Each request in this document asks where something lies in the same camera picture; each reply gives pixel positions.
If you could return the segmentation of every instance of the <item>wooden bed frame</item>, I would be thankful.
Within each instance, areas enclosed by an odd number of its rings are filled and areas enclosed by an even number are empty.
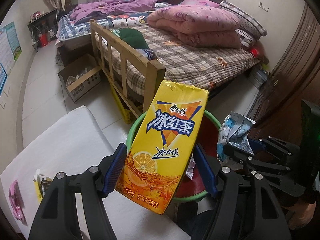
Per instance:
[[[167,0],[168,3],[178,4],[183,0]],[[220,3],[223,0],[211,0],[216,3]],[[104,29],[94,22],[90,21],[91,27],[91,42],[93,47],[93,53],[97,60],[97,63],[107,76],[110,84],[115,88],[118,94],[121,96],[123,101],[133,112],[133,114],[138,118],[142,112],[147,111],[152,103],[152,100],[159,88],[161,81],[164,79],[165,66],[161,64],[158,60],[148,60],[143,55],[138,53],[134,48],[128,45],[126,42],[122,41],[119,37],[114,35],[111,31]],[[95,36],[99,37],[99,47],[96,45]],[[105,55],[102,47],[102,38],[107,41],[108,55]],[[121,80],[115,77],[112,66],[112,56],[111,47],[114,47],[121,57]],[[143,96],[143,111],[141,112],[134,102],[129,98],[126,80],[126,67],[127,61],[129,61],[142,75],[145,76],[145,89]]]

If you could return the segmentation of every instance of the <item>tiled floor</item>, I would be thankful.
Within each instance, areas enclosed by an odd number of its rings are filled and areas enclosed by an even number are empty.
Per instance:
[[[82,105],[90,109],[113,148],[125,142],[131,125],[125,124],[122,119],[108,81],[102,79],[101,84],[74,104],[58,78],[61,67],[55,64],[55,54],[56,47],[52,43],[39,49],[33,60],[23,104],[24,147],[62,116]],[[206,109],[223,122],[231,111],[246,114],[257,92],[241,75],[208,102]]]

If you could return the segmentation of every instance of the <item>brown wardrobe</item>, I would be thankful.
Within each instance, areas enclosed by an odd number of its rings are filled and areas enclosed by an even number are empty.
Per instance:
[[[273,136],[300,144],[301,99],[320,105],[320,25],[307,4],[292,41],[248,115],[249,137]]]

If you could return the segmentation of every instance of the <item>yellow drink carton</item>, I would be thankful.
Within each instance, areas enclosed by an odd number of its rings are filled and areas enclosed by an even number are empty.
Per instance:
[[[132,143],[116,190],[163,214],[182,180],[209,92],[162,81]]]

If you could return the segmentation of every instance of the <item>white tabletop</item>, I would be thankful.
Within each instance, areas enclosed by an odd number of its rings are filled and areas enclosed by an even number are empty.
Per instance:
[[[84,172],[98,165],[102,158],[113,154],[113,149],[101,132],[95,118],[85,106],[62,117],[47,131],[30,143],[1,174],[4,192],[17,179],[23,200],[23,213],[27,225],[18,226],[28,239],[33,218],[39,203],[33,184],[37,169],[54,178],[59,171],[67,175]],[[77,194],[78,219],[81,230],[90,239],[86,228],[81,195]],[[118,240],[167,239],[189,240],[175,223],[165,215],[157,215],[114,191],[103,200],[108,218]]]

